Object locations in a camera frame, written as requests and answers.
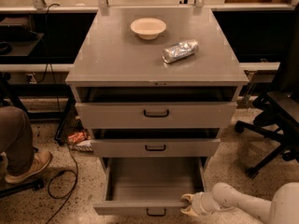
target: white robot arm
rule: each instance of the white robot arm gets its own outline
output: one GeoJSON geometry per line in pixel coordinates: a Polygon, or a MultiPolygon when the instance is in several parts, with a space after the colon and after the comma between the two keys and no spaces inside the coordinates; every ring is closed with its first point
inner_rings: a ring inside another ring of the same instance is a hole
{"type": "Polygon", "coordinates": [[[212,214],[239,208],[264,224],[299,223],[299,183],[282,186],[272,202],[243,194],[225,183],[216,184],[210,192],[185,194],[191,205],[181,212],[190,216],[212,214]]]}

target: drawer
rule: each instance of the drawer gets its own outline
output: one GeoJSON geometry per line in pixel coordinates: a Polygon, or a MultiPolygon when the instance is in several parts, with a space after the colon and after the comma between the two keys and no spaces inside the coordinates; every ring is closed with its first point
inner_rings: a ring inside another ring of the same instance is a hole
{"type": "Polygon", "coordinates": [[[141,102],[229,102],[235,97],[237,86],[72,86],[76,99],[84,102],[141,103],[141,102]]]}
{"type": "Polygon", "coordinates": [[[114,158],[108,160],[104,200],[98,215],[177,215],[185,193],[205,190],[199,158],[114,158]]]}
{"type": "Polygon", "coordinates": [[[102,104],[78,103],[87,129],[224,128],[236,103],[102,104]]]}
{"type": "Polygon", "coordinates": [[[220,139],[112,139],[92,140],[95,156],[194,157],[213,156],[220,139]]]}

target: black cable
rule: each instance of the black cable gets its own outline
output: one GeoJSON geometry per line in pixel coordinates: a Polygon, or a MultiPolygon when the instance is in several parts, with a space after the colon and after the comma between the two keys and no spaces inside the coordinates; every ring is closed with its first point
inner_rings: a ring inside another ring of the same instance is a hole
{"type": "Polygon", "coordinates": [[[73,156],[73,154],[72,154],[72,151],[71,151],[71,149],[70,149],[69,147],[68,147],[68,151],[69,151],[69,154],[70,154],[72,160],[73,160],[74,163],[76,164],[76,172],[74,172],[73,170],[63,170],[63,171],[59,172],[57,175],[55,175],[55,176],[50,180],[50,182],[49,182],[49,184],[48,184],[48,194],[49,194],[49,196],[50,196],[51,198],[53,198],[53,199],[62,199],[62,198],[65,198],[65,197],[66,197],[66,199],[65,199],[64,203],[59,207],[59,209],[58,209],[58,210],[52,215],[52,217],[46,222],[46,224],[50,223],[50,222],[54,219],[54,217],[55,217],[55,216],[56,216],[56,215],[63,209],[64,205],[66,204],[66,202],[67,202],[67,201],[69,200],[69,198],[71,197],[71,195],[72,195],[72,193],[73,193],[73,191],[74,191],[74,189],[75,189],[75,187],[76,187],[76,184],[78,183],[78,163],[76,162],[76,160],[75,160],[75,158],[74,158],[74,156],[73,156]],[[74,182],[74,185],[73,185],[72,189],[71,189],[69,192],[67,192],[64,196],[55,196],[55,195],[53,195],[53,194],[51,193],[51,191],[50,191],[50,185],[51,185],[51,183],[52,183],[57,177],[59,177],[59,176],[65,174],[65,173],[72,173],[72,174],[74,174],[74,176],[75,176],[75,182],[74,182]]]}
{"type": "MultiPolygon", "coordinates": [[[[48,27],[48,14],[50,12],[50,8],[53,7],[53,6],[59,6],[59,4],[51,4],[50,6],[48,6],[47,12],[46,12],[46,18],[45,18],[46,33],[47,33],[47,36],[49,38],[49,43],[51,41],[51,37],[50,37],[50,30],[49,30],[49,27],[48,27]]],[[[45,40],[43,39],[43,37],[41,37],[40,40],[42,41],[42,43],[44,45],[45,51],[47,53],[47,60],[48,61],[47,61],[46,67],[45,67],[45,71],[44,71],[43,77],[40,80],[38,80],[36,83],[40,84],[41,82],[44,81],[44,79],[46,77],[46,74],[47,74],[48,66],[50,65],[52,78],[53,78],[54,84],[56,85],[57,83],[56,83],[56,79],[55,79],[55,75],[54,75],[52,63],[50,61],[50,52],[49,52],[49,49],[48,49],[47,44],[46,44],[45,40]]],[[[61,106],[60,106],[59,98],[56,97],[56,100],[57,100],[58,111],[61,112],[61,106]]]]}

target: crumpled foil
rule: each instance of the crumpled foil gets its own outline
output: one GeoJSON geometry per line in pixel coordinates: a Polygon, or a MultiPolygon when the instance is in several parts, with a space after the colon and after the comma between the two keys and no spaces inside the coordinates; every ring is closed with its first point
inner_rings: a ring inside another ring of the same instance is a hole
{"type": "Polygon", "coordinates": [[[195,39],[178,42],[170,48],[163,50],[163,59],[172,63],[198,51],[198,41],[195,39]]]}

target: open drawer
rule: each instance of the open drawer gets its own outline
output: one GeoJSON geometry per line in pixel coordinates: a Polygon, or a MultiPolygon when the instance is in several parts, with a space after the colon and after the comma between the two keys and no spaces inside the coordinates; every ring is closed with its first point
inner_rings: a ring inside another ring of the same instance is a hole
{"type": "Polygon", "coordinates": [[[235,102],[77,103],[86,129],[225,128],[235,102]]]}
{"type": "Polygon", "coordinates": [[[188,205],[183,194],[205,189],[200,158],[114,158],[106,171],[98,215],[177,215],[188,205]]]}
{"type": "Polygon", "coordinates": [[[97,157],[209,157],[219,129],[100,130],[92,140],[97,157]]]}

